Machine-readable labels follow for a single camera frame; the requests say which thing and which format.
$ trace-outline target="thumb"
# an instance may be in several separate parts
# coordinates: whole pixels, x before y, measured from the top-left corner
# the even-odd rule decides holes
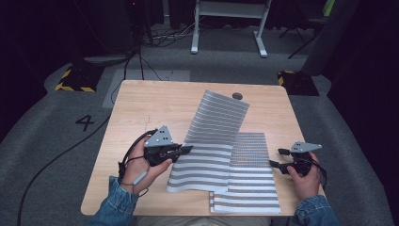
[[[294,181],[300,179],[300,176],[298,175],[298,173],[296,172],[296,170],[293,167],[288,166],[287,170],[288,170],[288,173],[290,173],[290,175],[291,175],[291,177],[293,178]]]
[[[158,166],[152,167],[153,174],[155,174],[155,176],[161,175],[163,172],[165,172],[169,168],[171,163],[172,163],[172,160],[167,159],[166,161],[159,164]]]

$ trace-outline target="denim jacket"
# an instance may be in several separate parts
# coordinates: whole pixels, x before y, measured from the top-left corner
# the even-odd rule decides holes
[[[129,225],[133,221],[137,200],[137,196],[120,186],[117,177],[110,176],[108,197],[103,200],[99,211],[86,225]],[[324,196],[314,196],[302,201],[296,208],[295,218],[300,225],[339,225]]]
[[[340,225],[326,197],[321,195],[313,196],[300,202],[295,211],[295,218],[300,225]]]
[[[103,200],[99,211],[86,225],[129,225],[133,221],[137,200],[137,196],[120,186],[117,177],[110,176],[108,197]]]

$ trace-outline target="printed number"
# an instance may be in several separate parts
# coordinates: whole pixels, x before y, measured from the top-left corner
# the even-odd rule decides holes
[[[86,132],[86,130],[88,129],[88,125],[89,124],[94,124],[94,121],[90,121],[90,120],[91,120],[91,116],[90,115],[86,115],[82,119],[76,121],[76,124],[84,124],[85,128],[83,129],[83,131]]]

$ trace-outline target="striped paper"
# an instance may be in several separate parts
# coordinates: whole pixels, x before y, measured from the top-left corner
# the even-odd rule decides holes
[[[263,133],[238,133],[227,192],[211,192],[211,212],[280,213]]]
[[[231,151],[249,105],[206,90],[190,125],[181,155],[171,170],[167,191],[227,191]]]

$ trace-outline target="hand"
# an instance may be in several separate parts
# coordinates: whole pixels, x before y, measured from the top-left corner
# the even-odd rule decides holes
[[[142,138],[134,147],[134,149],[130,152],[128,159],[139,157],[138,159],[134,159],[129,161],[126,166],[125,175],[123,177],[123,184],[121,186],[128,192],[138,195],[142,190],[149,187],[153,181],[165,172],[170,164],[172,163],[171,159],[163,162],[162,164],[150,167],[150,164],[144,157],[140,157],[144,155],[144,143],[149,139],[149,136]],[[147,175],[138,182],[135,186],[127,186],[124,184],[132,184],[133,181],[143,172],[147,172]]]
[[[309,152],[309,154],[314,161],[318,162],[317,157],[314,153]],[[294,188],[296,194],[301,200],[305,200],[319,194],[320,178],[319,170],[316,166],[311,165],[311,170],[304,177],[298,175],[296,170],[291,166],[287,167],[287,170],[294,180]]]

